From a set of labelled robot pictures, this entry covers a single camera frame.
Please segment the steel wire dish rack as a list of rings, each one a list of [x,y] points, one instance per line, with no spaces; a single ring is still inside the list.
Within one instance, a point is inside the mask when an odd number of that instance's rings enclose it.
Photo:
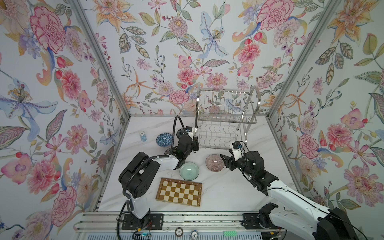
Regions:
[[[248,142],[250,128],[257,123],[261,93],[198,88],[194,135],[201,148],[227,150],[233,142]]]

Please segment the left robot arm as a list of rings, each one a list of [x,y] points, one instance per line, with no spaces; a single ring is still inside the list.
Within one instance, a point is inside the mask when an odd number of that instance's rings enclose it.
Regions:
[[[127,198],[128,210],[138,220],[147,218],[150,208],[146,192],[150,188],[157,172],[177,170],[185,164],[192,152],[199,150],[198,137],[181,136],[179,145],[171,147],[167,155],[150,157],[139,152],[119,175],[123,195]]]

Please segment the blue patterned bowl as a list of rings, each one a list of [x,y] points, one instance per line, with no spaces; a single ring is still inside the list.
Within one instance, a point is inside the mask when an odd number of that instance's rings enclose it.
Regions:
[[[168,148],[171,146],[173,135],[170,133],[161,133],[156,138],[156,143],[162,148]]]

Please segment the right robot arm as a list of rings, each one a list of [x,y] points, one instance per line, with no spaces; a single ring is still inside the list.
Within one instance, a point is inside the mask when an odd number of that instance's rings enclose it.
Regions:
[[[275,200],[258,211],[253,221],[263,229],[280,227],[305,240],[356,240],[358,228],[339,208],[329,209],[290,188],[269,173],[257,151],[230,150],[221,155],[225,167],[238,169],[257,191]]]

